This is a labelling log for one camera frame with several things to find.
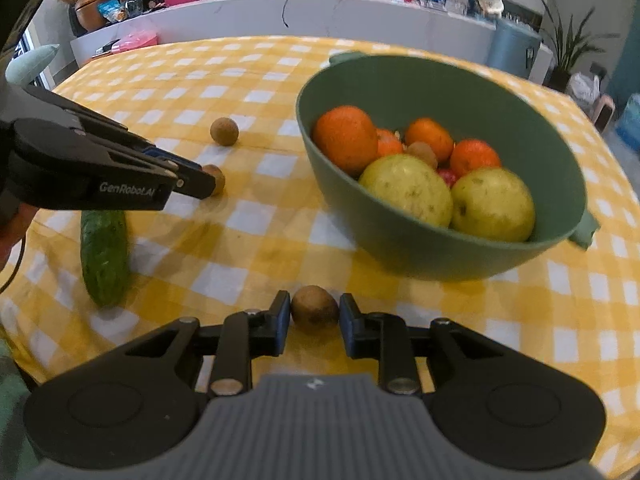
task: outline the green vegetable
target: green vegetable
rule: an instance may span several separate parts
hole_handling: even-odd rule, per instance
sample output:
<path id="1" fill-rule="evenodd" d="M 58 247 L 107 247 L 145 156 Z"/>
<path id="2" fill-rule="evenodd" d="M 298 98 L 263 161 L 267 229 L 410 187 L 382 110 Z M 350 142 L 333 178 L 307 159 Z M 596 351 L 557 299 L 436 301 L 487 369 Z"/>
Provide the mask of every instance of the green vegetable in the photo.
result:
<path id="1" fill-rule="evenodd" d="M 98 306 L 116 306 L 129 288 L 129 241 L 124 211 L 83 211 L 82 278 Z"/>

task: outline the bolt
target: bolt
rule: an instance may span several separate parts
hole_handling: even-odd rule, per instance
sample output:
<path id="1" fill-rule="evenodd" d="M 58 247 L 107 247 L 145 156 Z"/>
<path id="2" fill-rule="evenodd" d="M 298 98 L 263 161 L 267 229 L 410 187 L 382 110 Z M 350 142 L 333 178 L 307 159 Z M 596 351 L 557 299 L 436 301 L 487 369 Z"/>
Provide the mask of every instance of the bolt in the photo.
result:
<path id="1" fill-rule="evenodd" d="M 413 395 L 418 391 L 418 383 L 407 377 L 397 377 L 386 384 L 386 389 L 396 395 Z"/>
<path id="2" fill-rule="evenodd" d="M 211 383 L 211 391 L 219 397 L 229 397 L 242 391 L 242 383 L 236 379 L 218 379 Z"/>

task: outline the human hand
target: human hand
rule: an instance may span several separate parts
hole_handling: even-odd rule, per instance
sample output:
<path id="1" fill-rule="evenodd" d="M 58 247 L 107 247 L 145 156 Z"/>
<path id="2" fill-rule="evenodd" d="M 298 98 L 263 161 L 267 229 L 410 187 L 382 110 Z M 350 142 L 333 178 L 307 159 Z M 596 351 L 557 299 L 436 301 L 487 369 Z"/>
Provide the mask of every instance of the human hand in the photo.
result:
<path id="1" fill-rule="evenodd" d="M 11 249 L 17 244 L 27 232 L 33 217 L 36 216 L 38 208 L 28 205 L 20 204 L 18 212 L 11 219 L 11 221 L 0 228 L 0 270 L 4 269 Z"/>

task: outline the bowl rim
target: bowl rim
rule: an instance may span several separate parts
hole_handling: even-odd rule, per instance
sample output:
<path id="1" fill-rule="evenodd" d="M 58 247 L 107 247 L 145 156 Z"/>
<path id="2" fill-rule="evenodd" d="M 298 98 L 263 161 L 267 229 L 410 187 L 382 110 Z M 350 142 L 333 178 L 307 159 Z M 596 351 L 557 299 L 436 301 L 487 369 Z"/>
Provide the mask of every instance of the bowl rim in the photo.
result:
<path id="1" fill-rule="evenodd" d="M 578 161 L 575 158 L 574 152 L 572 152 L 572 150 L 569 148 L 568 145 L 567 145 L 567 149 L 568 149 L 569 153 L 571 154 L 571 156 L 572 156 L 572 158 L 574 160 L 574 163 L 575 163 L 575 165 L 576 165 L 576 167 L 578 169 L 578 173 L 580 174 L 580 178 L 581 178 L 581 181 L 582 181 L 582 194 L 584 195 L 584 210 L 581 213 L 580 218 L 578 218 L 576 220 L 576 223 L 575 223 L 575 226 L 574 226 L 573 229 L 571 229 L 570 231 L 567 231 L 563 235 L 559 235 L 559 236 L 557 236 L 555 238 L 550 238 L 549 240 L 545 240 L 543 242 L 499 242 L 499 241 L 496 241 L 496 240 L 488 240 L 487 238 L 479 238 L 479 237 L 476 237 L 476 236 L 467 235 L 467 234 L 461 233 L 459 231 L 456 231 L 456 230 L 448 228 L 448 227 L 439 227 L 439 226 L 435 226 L 435 225 L 432 225 L 432 224 L 428 224 L 427 222 L 423 222 L 423 221 L 417 219 L 416 217 L 405 213 L 403 210 L 401 210 L 401 209 L 399 209 L 397 207 L 394 207 L 394 206 L 392 206 L 392 205 L 380 200 L 378 197 L 376 197 L 371 192 L 369 192 L 364 186 L 361 186 L 360 183 L 356 179 L 351 178 L 349 175 L 344 173 L 343 170 L 341 170 L 334 163 L 332 163 L 332 161 L 330 161 L 326 157 L 326 155 L 316 146 L 315 142 L 313 141 L 313 139 L 311 137 L 311 134 L 309 134 L 306 131 L 306 128 L 302 124 L 302 120 L 300 118 L 300 100 L 301 100 L 302 94 L 305 92 L 306 88 L 309 85 L 311 85 L 311 83 L 319 75 L 321 75 L 324 72 L 327 72 L 330 69 L 336 68 L 338 65 L 341 65 L 343 63 L 351 63 L 351 62 L 354 62 L 354 61 L 360 61 L 360 60 L 365 59 L 367 57 L 401 57 L 401 58 L 417 59 L 417 60 L 423 60 L 423 61 L 432 61 L 432 62 L 436 62 L 436 63 L 446 64 L 448 66 L 452 66 L 452 67 L 457 68 L 459 70 L 465 70 L 466 72 L 469 72 L 469 73 L 475 75 L 476 77 L 480 77 L 480 78 L 482 78 L 484 80 L 489 81 L 492 84 L 498 85 L 500 88 L 502 88 L 503 90 L 506 90 L 507 92 L 512 94 L 515 98 L 519 99 L 518 95 L 515 94 L 513 91 L 511 91 L 509 88 L 498 84 L 497 82 L 495 82 L 492 79 L 488 79 L 488 78 L 482 77 L 481 75 L 479 75 L 478 73 L 476 73 L 473 70 L 470 70 L 470 69 L 468 69 L 466 67 L 463 67 L 463 66 L 455 65 L 453 63 L 443 62 L 443 61 L 440 61 L 440 60 L 437 60 L 437 59 L 428 59 L 428 58 L 419 57 L 419 56 L 404 56 L 402 54 L 366 54 L 366 53 L 363 53 L 363 54 L 365 54 L 365 55 L 361 56 L 361 57 L 357 57 L 355 59 L 342 60 L 342 61 L 340 61 L 340 62 L 338 62 L 336 64 L 329 64 L 328 66 L 325 66 L 324 68 L 321 68 L 318 72 L 313 74 L 308 79 L 308 81 L 304 84 L 304 86 L 300 89 L 300 92 L 298 93 L 298 97 L 296 98 L 296 120 L 298 122 L 298 127 L 299 127 L 299 130 L 300 130 L 300 134 L 302 135 L 302 139 L 303 139 L 303 142 L 304 142 L 304 145 L 305 145 L 305 150 L 307 151 L 307 158 L 308 158 L 308 150 L 311 148 L 311 150 L 316 155 L 319 155 L 320 158 L 325 161 L 325 163 L 329 164 L 331 166 L 331 168 L 335 171 L 335 173 L 337 173 L 338 176 L 343 181 L 347 182 L 349 186 L 351 186 L 353 189 L 356 189 L 356 190 L 359 190 L 359 191 L 363 192 L 370 199 L 374 200 L 379 205 L 385 207 L 387 210 L 392 211 L 392 212 L 400 215 L 405 220 L 408 220 L 408 221 L 412 222 L 413 224 L 415 224 L 418 227 L 427 228 L 427 229 L 429 229 L 431 231 L 434 231 L 434 232 L 436 232 L 438 234 L 441 234 L 441 235 L 451 236 L 454 239 L 456 239 L 458 241 L 461 241 L 461 242 L 473 243 L 474 245 L 476 245 L 478 247 L 485 247 L 485 248 L 496 249 L 496 250 L 509 250 L 509 251 L 546 250 L 548 248 L 551 248 L 551 247 L 559 244 L 560 242 L 562 242 L 564 240 L 567 240 L 576 231 L 576 229 L 578 228 L 578 225 L 580 223 L 580 220 L 582 219 L 582 216 L 584 215 L 585 211 L 588 210 L 588 195 L 587 195 L 586 183 L 584 181 L 584 175 L 582 174 L 582 168 L 580 167 L 580 164 L 578 164 Z M 549 126 L 555 131 L 556 135 L 558 137 L 560 137 L 562 142 L 564 142 L 566 144 L 566 141 L 564 140 L 564 137 L 562 137 L 562 135 L 560 135 L 558 130 L 555 128 L 555 126 L 553 126 L 553 124 L 544 115 L 542 115 L 538 110 L 536 110 L 533 106 L 531 106 L 526 101 L 524 101 L 524 100 L 521 100 L 521 101 L 527 107 L 531 108 L 535 113 L 537 113 L 540 117 L 542 117 L 542 119 L 544 121 L 546 121 L 549 124 Z"/>

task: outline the brown ball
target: brown ball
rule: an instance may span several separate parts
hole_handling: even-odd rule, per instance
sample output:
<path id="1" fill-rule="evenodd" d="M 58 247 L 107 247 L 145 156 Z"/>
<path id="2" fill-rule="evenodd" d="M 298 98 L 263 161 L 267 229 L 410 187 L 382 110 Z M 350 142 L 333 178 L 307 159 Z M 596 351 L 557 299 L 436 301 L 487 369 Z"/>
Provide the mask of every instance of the brown ball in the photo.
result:
<path id="1" fill-rule="evenodd" d="M 202 167 L 202 171 L 204 171 L 205 173 L 209 173 L 213 178 L 216 179 L 216 187 L 214 188 L 213 193 L 211 193 L 211 196 L 221 194 L 225 189 L 226 184 L 226 177 L 225 174 L 222 173 L 222 170 L 220 170 L 219 167 L 214 166 L 213 164 L 207 164 L 206 166 Z"/>
<path id="2" fill-rule="evenodd" d="M 303 332 L 317 333 L 338 324 L 338 304 L 317 285 L 302 287 L 291 300 L 291 317 Z"/>
<path id="3" fill-rule="evenodd" d="M 211 138 L 220 146 L 233 146 L 238 140 L 240 130 L 233 119 L 220 117 L 213 121 L 210 129 Z"/>
<path id="4" fill-rule="evenodd" d="M 414 142 L 406 149 L 408 155 L 413 155 L 419 158 L 421 161 L 426 162 L 434 170 L 438 169 L 438 159 L 435 153 L 431 149 L 431 146 L 426 142 Z"/>

